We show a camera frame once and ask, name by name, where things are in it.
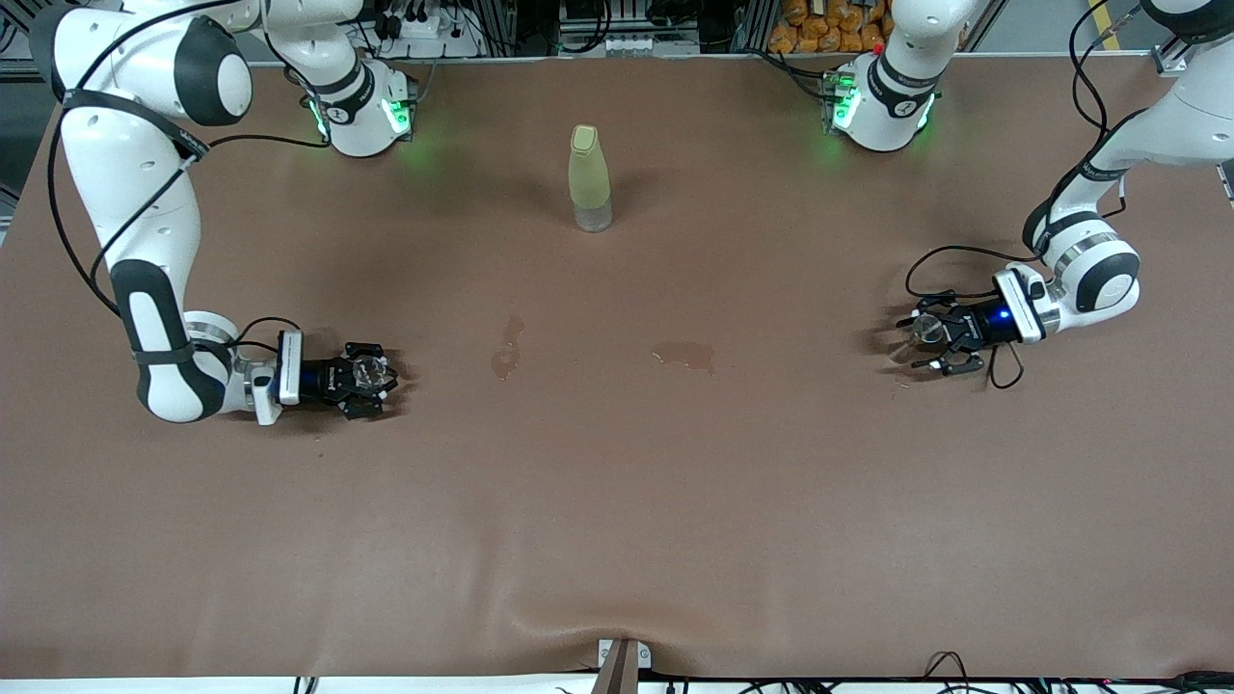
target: orange packaged snack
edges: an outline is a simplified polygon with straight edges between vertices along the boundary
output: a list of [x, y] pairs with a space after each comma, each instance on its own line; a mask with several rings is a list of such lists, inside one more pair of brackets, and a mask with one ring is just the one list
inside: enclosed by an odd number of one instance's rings
[[840, 30], [832, 27], [818, 40], [819, 53], [834, 53], [840, 49]]
[[827, 35], [827, 17], [819, 17], [818, 15], [811, 15], [805, 22], [801, 23], [801, 37], [802, 38], [822, 38]]
[[874, 51], [875, 46], [882, 43], [882, 32], [877, 23], [868, 23], [861, 27], [861, 48]]
[[776, 25], [771, 30], [771, 37], [768, 38], [768, 52], [770, 53], [792, 53], [792, 49], [797, 47], [797, 27], [789, 25]]
[[861, 36], [855, 31], [840, 33], [840, 53], [860, 53]]
[[784, 12], [784, 20], [792, 26], [801, 26], [801, 22], [810, 16], [810, 6], [806, 0], [784, 0], [780, 10]]

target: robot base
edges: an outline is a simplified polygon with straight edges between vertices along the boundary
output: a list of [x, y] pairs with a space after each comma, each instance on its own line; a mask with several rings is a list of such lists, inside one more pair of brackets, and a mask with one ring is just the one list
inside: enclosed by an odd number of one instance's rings
[[838, 101], [823, 105], [823, 120], [832, 128], [847, 133], [854, 142], [875, 152], [895, 152], [908, 144], [917, 131], [926, 127], [926, 120], [934, 98], [919, 109], [921, 114], [893, 117], [886, 106], [870, 96], [869, 75], [875, 56], [865, 53], [856, 61], [839, 68], [834, 83], [827, 91]]

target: black clamp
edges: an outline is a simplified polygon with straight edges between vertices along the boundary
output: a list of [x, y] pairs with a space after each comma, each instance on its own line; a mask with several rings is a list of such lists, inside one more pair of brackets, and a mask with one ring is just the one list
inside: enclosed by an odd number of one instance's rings
[[[912, 368], [933, 368], [943, 375], [972, 373], [985, 368], [986, 362], [981, 358], [980, 352], [987, 347], [986, 338], [977, 325], [972, 306], [960, 304], [955, 291], [948, 290], [917, 301], [914, 314], [917, 315], [913, 317], [898, 321], [896, 327], [914, 327], [918, 320], [929, 316], [939, 324], [937, 328], [942, 336], [937, 342], [944, 345], [944, 348], [934, 358], [912, 362], [909, 364]], [[964, 361], [953, 362], [951, 359], [958, 356], [963, 357]]]

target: table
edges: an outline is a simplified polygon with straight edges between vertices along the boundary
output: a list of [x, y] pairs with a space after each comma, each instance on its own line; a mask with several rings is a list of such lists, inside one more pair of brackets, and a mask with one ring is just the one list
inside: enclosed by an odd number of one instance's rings
[[[1167, 88], [1091, 62], [1116, 120]], [[1093, 137], [1069, 85], [1065, 59], [959, 59], [921, 137], [874, 154], [756, 61], [448, 65], [411, 146], [218, 148], [188, 307], [292, 317], [310, 357], [397, 349], [413, 383], [375, 422], [152, 417], [28, 185], [0, 252], [0, 675], [559, 671], [611, 636], [713, 677], [912, 675], [942, 648], [974, 675], [1234, 669], [1213, 170], [1129, 175], [1140, 305], [1023, 348], [1013, 390], [887, 369], [913, 259], [1022, 252]], [[227, 132], [312, 136], [278, 72], [257, 88]], [[579, 122], [615, 182], [596, 236], [565, 190]]]

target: wire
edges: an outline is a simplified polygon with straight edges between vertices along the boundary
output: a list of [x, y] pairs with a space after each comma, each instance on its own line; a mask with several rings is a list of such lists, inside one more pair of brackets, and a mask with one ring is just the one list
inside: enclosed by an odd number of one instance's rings
[[784, 58], [784, 53], [780, 53], [780, 63], [784, 65], [784, 72], [792, 79], [792, 83], [797, 85], [797, 89], [805, 91], [810, 96], [818, 99], [819, 101], [830, 101], [827, 95], [814, 91], [813, 89], [806, 86], [806, 83], [801, 82], [801, 77], [797, 75], [791, 68], [789, 68], [789, 62]]
[[275, 354], [279, 353], [279, 351], [276, 348], [267, 345], [265, 342], [258, 342], [255, 340], [241, 340], [241, 341], [228, 342], [227, 343], [227, 348], [231, 348], [231, 347], [260, 347], [263, 349], [269, 349], [270, 352], [274, 352]]
[[133, 36], [136, 36], [136, 35], [146, 31], [147, 28], [149, 28], [149, 27], [152, 27], [152, 26], [154, 26], [154, 25], [157, 25], [159, 22], [165, 22], [167, 20], [172, 20], [172, 19], [179, 17], [181, 15], [188, 15], [189, 12], [200, 12], [202, 10], [210, 10], [211, 7], [222, 7], [223, 5], [231, 5], [234, 1], [236, 0], [211, 0], [210, 2], [202, 2], [200, 5], [186, 5], [186, 6], [180, 7], [178, 10], [173, 10], [170, 12], [167, 12], [165, 15], [158, 15], [155, 17], [151, 17], [151, 19], [146, 20], [144, 22], [135, 26], [133, 28], [126, 31], [125, 33], [121, 33], [120, 36], [117, 36], [115, 38], [115, 41], [112, 41], [111, 43], [109, 43], [107, 47], [104, 48], [94, 58], [94, 62], [90, 63], [90, 67], [86, 68], [84, 73], [81, 73], [81, 79], [78, 80], [77, 89], [84, 88], [85, 83], [89, 82], [91, 77], [94, 77], [94, 73], [95, 73], [95, 70], [99, 69], [99, 65], [101, 65], [104, 62], [106, 62], [111, 57], [111, 52], [118, 49], [121, 46], [123, 46], [123, 43], [126, 41], [128, 41], [130, 38], [132, 38]]
[[[445, 46], [443, 44], [442, 46], [442, 56], [444, 56], [444, 54], [445, 54]], [[416, 105], [417, 106], [421, 105], [421, 104], [423, 104], [424, 99], [428, 99], [428, 90], [429, 90], [429, 88], [433, 86], [433, 77], [437, 75], [437, 63], [439, 63], [442, 61], [442, 56], [438, 56], [438, 57], [433, 58], [433, 67], [428, 69], [428, 79], [424, 80], [424, 88], [421, 89], [421, 90], [418, 90], [418, 91], [416, 91]]]
[[596, 12], [596, 31], [592, 32], [591, 38], [582, 46], [582, 48], [566, 48], [565, 46], [558, 44], [558, 52], [560, 53], [586, 53], [595, 48], [598, 48], [605, 38], [608, 37], [608, 30], [612, 28], [613, 23], [613, 9], [608, 4], [608, 0], [596, 0], [600, 4], [600, 11]]
[[1101, 100], [1101, 95], [1096, 91], [1097, 88], [1092, 86], [1091, 80], [1086, 82], [1085, 86], [1088, 86], [1090, 93], [1093, 94], [1093, 99], [1097, 101], [1098, 109], [1101, 110], [1102, 120], [1101, 121], [1093, 120], [1093, 117], [1088, 115], [1088, 111], [1086, 111], [1083, 106], [1080, 105], [1080, 79], [1081, 75], [1083, 75], [1086, 80], [1088, 78], [1088, 75], [1083, 72], [1083, 64], [1085, 61], [1088, 59], [1088, 56], [1092, 54], [1093, 49], [1097, 48], [1097, 46], [1101, 46], [1099, 38], [1097, 41], [1093, 41], [1092, 44], [1085, 49], [1083, 56], [1076, 63], [1076, 70], [1071, 74], [1071, 105], [1075, 106], [1075, 110], [1080, 114], [1080, 117], [1083, 119], [1085, 122], [1087, 122], [1088, 125], [1096, 127], [1098, 131], [1104, 133], [1106, 126], [1108, 125], [1108, 121], [1106, 120], [1108, 116], [1104, 114], [1106, 104], [1104, 101]]
[[329, 142], [307, 142], [304, 140], [292, 140], [290, 137], [280, 137], [278, 135], [228, 135], [226, 137], [220, 137], [210, 143], [211, 147], [218, 147], [220, 144], [227, 144], [228, 142], [236, 142], [238, 140], [264, 140], [269, 142], [281, 142], [284, 144], [296, 144], [299, 147], [312, 147], [313, 149], [325, 149], [329, 147]]
[[0, 53], [7, 51], [12, 46], [12, 42], [17, 40], [17, 25], [10, 25], [9, 20], [4, 20], [4, 28], [0, 30], [0, 40], [4, 38], [4, 32], [9, 28], [12, 30], [12, 33], [9, 35], [9, 41], [5, 41], [5, 44], [0, 46]]
[[[916, 289], [913, 289], [912, 288], [912, 279], [913, 279], [913, 273], [917, 272], [917, 268], [922, 267], [922, 263], [924, 263], [926, 261], [933, 258], [934, 256], [937, 256], [939, 253], [946, 252], [946, 251], [964, 251], [966, 253], [980, 253], [982, 256], [991, 256], [991, 257], [995, 257], [995, 258], [1000, 258], [1000, 259], [1003, 259], [1003, 261], [1012, 261], [1012, 262], [1017, 262], [1017, 263], [1032, 263], [1032, 262], [1041, 259], [1040, 256], [1032, 256], [1032, 257], [1022, 258], [1022, 257], [1018, 257], [1018, 256], [1009, 256], [1007, 253], [1000, 253], [998, 251], [991, 251], [988, 248], [981, 248], [979, 246], [963, 246], [963, 245], [958, 245], [958, 243], [953, 243], [950, 246], [940, 246], [938, 248], [934, 248], [929, 253], [926, 253], [921, 258], [918, 258], [917, 262], [913, 263], [911, 268], [908, 268], [908, 272], [905, 274], [905, 291], [907, 291], [909, 295], [916, 296], [918, 299], [934, 299], [934, 298], [938, 298], [938, 296], [950, 296], [953, 299], [986, 299], [988, 296], [995, 296], [995, 295], [998, 294], [998, 291], [995, 290], [995, 289], [991, 289], [990, 291], [982, 291], [981, 294], [953, 294], [950, 291], [946, 291], [946, 293], [942, 293], [942, 291], [917, 291]], [[927, 674], [923, 675], [923, 677], [929, 677], [928, 673], [929, 672], [934, 672], [934, 669], [938, 668], [938, 666], [939, 666], [939, 663], [935, 662], [934, 666], [933, 666], [933, 668], [930, 668], [929, 671], [927, 671]]]
[[482, 22], [476, 22], [476, 20], [471, 19], [471, 15], [462, 5], [459, 5], [457, 1], [452, 2], [450, 6], [454, 7], [454, 16], [450, 20], [454, 22], [455, 26], [463, 23], [458, 19], [458, 16], [462, 14], [463, 19], [468, 23], [468, 31], [470, 31], [471, 27], [474, 27], [476, 31], [480, 32], [480, 36], [484, 36], [490, 43], [492, 43], [494, 46], [500, 46], [501, 49], [502, 49], [501, 51], [502, 54], [507, 54], [508, 56], [508, 52], [506, 51], [507, 48], [516, 48], [516, 49], [518, 48], [518, 43], [511, 43], [510, 41], [502, 41], [500, 38], [492, 36], [491, 33], [489, 33], [489, 30], [485, 28], [484, 23]]
[[942, 666], [948, 658], [950, 658], [951, 662], [955, 663], [955, 667], [959, 668], [960, 677], [964, 678], [964, 687], [967, 688], [969, 671], [964, 667], [964, 658], [961, 658], [960, 654], [956, 653], [955, 651], [939, 651], [933, 656], [930, 656], [930, 664], [926, 667], [926, 673], [922, 674], [922, 679], [926, 679], [927, 677], [934, 674], [934, 671], [937, 671], [938, 667]]
[[317, 91], [317, 88], [315, 88], [308, 82], [308, 79], [304, 75], [304, 73], [301, 73], [295, 65], [292, 65], [286, 58], [284, 58], [283, 53], [279, 53], [279, 49], [274, 47], [274, 41], [270, 40], [270, 31], [265, 27], [265, 16], [267, 16], [265, 6], [268, 5], [268, 2], [258, 2], [258, 5], [262, 12], [262, 36], [265, 38], [265, 47], [269, 48], [270, 53], [274, 53], [274, 57], [283, 63], [284, 75], [288, 75], [289, 73], [295, 75], [296, 82], [300, 83], [300, 88], [307, 91], [308, 96], [313, 100], [313, 104], [317, 105], [316, 109], [317, 121], [318, 123], [321, 123], [322, 130], [325, 130], [322, 136], [326, 138], [326, 142], [331, 142], [329, 119], [326, 117], [326, 109], [321, 98], [321, 93]]
[[749, 53], [752, 56], [758, 56], [763, 58], [764, 61], [768, 62], [768, 64], [792, 78], [792, 82], [793, 84], [797, 85], [797, 89], [801, 89], [811, 98], [817, 99], [819, 101], [835, 101], [835, 99], [832, 96], [814, 91], [801, 79], [801, 78], [823, 79], [823, 74], [826, 73], [824, 70], [806, 70], [802, 68], [792, 67], [789, 64], [789, 61], [784, 57], [784, 53], [771, 54], [759, 48], [743, 48], [742, 51], [739, 51], [739, 53]]
[[[1077, 78], [1080, 82], [1082, 82], [1083, 85], [1088, 89], [1088, 94], [1092, 95], [1092, 100], [1097, 105], [1097, 112], [1098, 112], [1098, 117], [1101, 120], [1099, 121], [1095, 120], [1080, 105], [1080, 98], [1079, 98], [1077, 90], [1075, 89], [1075, 80], [1072, 80], [1072, 83], [1071, 83], [1071, 85], [1072, 85], [1071, 100], [1072, 100], [1072, 104], [1076, 107], [1076, 111], [1080, 112], [1080, 115], [1083, 117], [1083, 120], [1086, 120], [1088, 123], [1091, 123], [1091, 125], [1093, 125], [1093, 126], [1097, 127], [1097, 131], [1098, 131], [1097, 142], [1098, 143], [1101, 142], [1101, 138], [1106, 137], [1106, 135], [1109, 133], [1109, 127], [1108, 127], [1109, 126], [1109, 114], [1106, 111], [1106, 102], [1102, 100], [1101, 93], [1097, 91], [1097, 86], [1093, 85], [1092, 80], [1088, 79], [1088, 75], [1083, 72], [1083, 61], [1076, 58], [1076, 36], [1080, 33], [1080, 27], [1083, 26], [1085, 21], [1087, 21], [1088, 17], [1091, 17], [1092, 15], [1095, 15], [1097, 12], [1097, 10], [1104, 7], [1107, 2], [1109, 2], [1109, 0], [1097, 0], [1096, 2], [1093, 2], [1092, 6], [1088, 7], [1088, 11], [1085, 12], [1083, 15], [1081, 15], [1080, 20], [1076, 21], [1075, 26], [1071, 27], [1071, 35], [1067, 38], [1067, 54], [1071, 58], [1071, 67], [1075, 68], [1075, 78]], [[1087, 59], [1088, 54], [1092, 53], [1093, 48], [1096, 48], [1097, 44], [1099, 44], [1099, 43], [1101, 43], [1101, 36], [1098, 36], [1097, 41], [1095, 41], [1093, 44], [1090, 46], [1088, 49], [1085, 52], [1085, 58], [1086, 59]]]
[[369, 56], [376, 58], [378, 52], [373, 48], [373, 42], [369, 41], [369, 30], [364, 28], [364, 25], [360, 22], [360, 17], [355, 17], [352, 21], [355, 22], [355, 28], [360, 30], [360, 37], [364, 38], [364, 46], [368, 48]]
[[[111, 238], [109, 238], [107, 242], [104, 243], [101, 248], [99, 248], [99, 253], [95, 254], [94, 262], [90, 263], [90, 286], [95, 289], [96, 294], [99, 295], [102, 294], [102, 289], [99, 288], [99, 265], [102, 264], [104, 256], [107, 253], [107, 251], [111, 251], [111, 247], [116, 243], [116, 241], [120, 241], [120, 237], [123, 236], [126, 231], [128, 231], [128, 227], [131, 227], [133, 222], [137, 221], [138, 217], [146, 214], [146, 210], [148, 210], [151, 205], [157, 203], [158, 199], [162, 198], [164, 193], [167, 193], [168, 190], [170, 190], [173, 185], [175, 185], [175, 182], [179, 180], [181, 175], [184, 175], [185, 170], [188, 170], [189, 164], [191, 164], [195, 161], [196, 159], [194, 159], [193, 157], [185, 159], [180, 164], [180, 167], [176, 168], [170, 177], [168, 177], [168, 179], [163, 183], [163, 185], [160, 185], [158, 190], [154, 191], [153, 195], [147, 198], [146, 201], [142, 203], [139, 207], [137, 207], [137, 211], [130, 215], [128, 219], [125, 220], [125, 224], [120, 225], [120, 228], [116, 230], [116, 233], [112, 233]], [[116, 307], [115, 300], [110, 303], [109, 307], [114, 309], [118, 314], [118, 307]]]
[[1007, 383], [998, 383], [998, 379], [995, 378], [995, 359], [998, 358], [1000, 347], [1002, 347], [1002, 345], [995, 345], [990, 349], [990, 368], [986, 369], [986, 377], [990, 379], [990, 385], [993, 385], [998, 390], [1007, 390], [1012, 385], [1019, 383], [1019, 379], [1024, 378], [1024, 362], [1019, 359], [1019, 352], [1016, 351], [1016, 345], [1007, 342], [1007, 347], [1011, 348], [1011, 356], [1016, 357], [1016, 367], [1018, 370], [1016, 372], [1016, 378], [1008, 380]]
[[232, 340], [231, 342], [223, 345], [223, 347], [234, 347], [237, 345], [244, 343], [244, 336], [248, 335], [248, 331], [253, 330], [255, 326], [262, 325], [263, 322], [280, 322], [291, 326], [296, 330], [300, 330], [300, 326], [290, 319], [284, 319], [281, 316], [262, 316], [257, 320], [249, 321], [249, 324], [244, 326], [244, 330], [239, 331], [239, 335], [236, 336], [236, 340]]
[[300, 694], [300, 680], [307, 680], [305, 684], [304, 694], [313, 694], [317, 692], [317, 682], [320, 677], [297, 677], [295, 684], [291, 685], [291, 694]]
[[68, 254], [69, 261], [73, 263], [73, 269], [77, 270], [81, 282], [90, 289], [99, 301], [107, 307], [109, 311], [120, 316], [120, 309], [116, 304], [109, 299], [102, 290], [100, 290], [93, 282], [90, 282], [90, 275], [86, 274], [85, 267], [81, 265], [81, 259], [78, 258], [77, 251], [73, 249], [73, 242], [69, 241], [68, 232], [64, 231], [64, 220], [60, 219], [60, 205], [56, 196], [56, 158], [57, 152], [60, 147], [60, 126], [64, 123], [64, 111], [60, 111], [60, 117], [56, 121], [56, 127], [52, 128], [52, 142], [48, 147], [47, 154], [47, 204], [52, 210], [52, 222], [56, 225], [56, 233], [60, 237], [60, 245], [64, 246], [64, 252]]

